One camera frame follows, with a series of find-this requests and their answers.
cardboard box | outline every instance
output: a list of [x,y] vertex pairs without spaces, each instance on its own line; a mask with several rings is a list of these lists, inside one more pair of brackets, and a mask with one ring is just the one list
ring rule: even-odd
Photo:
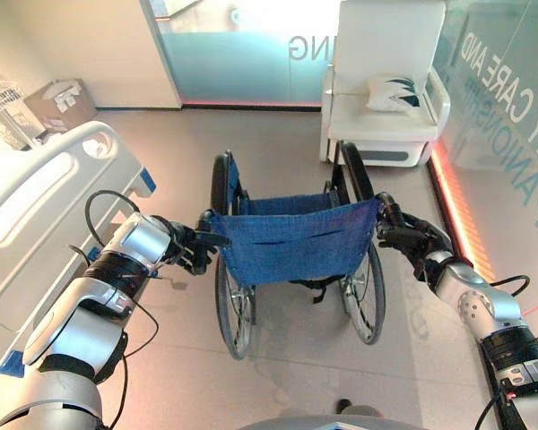
[[47,130],[54,132],[66,132],[98,113],[80,79],[51,82],[26,97],[24,103]]

pillow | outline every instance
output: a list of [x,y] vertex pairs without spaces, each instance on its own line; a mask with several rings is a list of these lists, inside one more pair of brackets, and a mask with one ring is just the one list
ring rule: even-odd
[[381,112],[406,112],[417,108],[419,95],[414,81],[403,76],[373,76],[367,80],[369,101],[367,108]]

glass partition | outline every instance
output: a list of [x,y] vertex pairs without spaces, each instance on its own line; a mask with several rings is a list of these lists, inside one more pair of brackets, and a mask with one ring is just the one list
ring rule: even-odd
[[151,0],[184,103],[319,106],[340,0]]
[[538,336],[538,0],[448,6],[435,66],[452,110],[432,159],[477,270],[531,277],[518,302]]

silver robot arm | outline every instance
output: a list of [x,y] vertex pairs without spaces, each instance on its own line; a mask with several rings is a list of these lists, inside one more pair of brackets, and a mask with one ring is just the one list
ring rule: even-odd
[[0,430],[106,429],[97,384],[124,356],[124,328],[147,281],[164,263],[199,274],[224,238],[161,217],[133,213],[85,273],[75,279],[31,334],[30,369]]
[[520,313],[518,302],[492,287],[466,259],[454,256],[446,234],[409,214],[382,193],[384,203],[377,235],[381,247],[401,251],[426,281],[450,305],[482,345],[496,380],[510,397],[538,392],[538,339]]

floor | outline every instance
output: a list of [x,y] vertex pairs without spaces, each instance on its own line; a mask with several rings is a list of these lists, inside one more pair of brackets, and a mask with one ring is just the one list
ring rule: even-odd
[[[208,207],[213,158],[230,148],[250,195],[317,193],[331,167],[318,161],[318,113],[184,110],[102,112],[158,185],[142,211],[193,226]],[[426,168],[370,168],[418,217],[440,223]],[[473,428],[489,399],[470,333],[454,311],[414,280],[395,251],[379,250],[386,280],[386,320],[378,344],[357,338],[331,290],[313,305],[301,286],[258,290],[251,357],[234,361],[222,342],[213,296],[214,270],[193,277],[167,267],[141,302],[161,331],[129,361],[126,409],[118,429],[235,429],[256,421],[331,413],[341,397],[386,417],[429,429]],[[152,334],[135,312],[130,347]],[[100,386],[106,423],[117,412],[122,367]],[[0,376],[1,387],[19,382]],[[482,429],[496,428],[493,417]]]

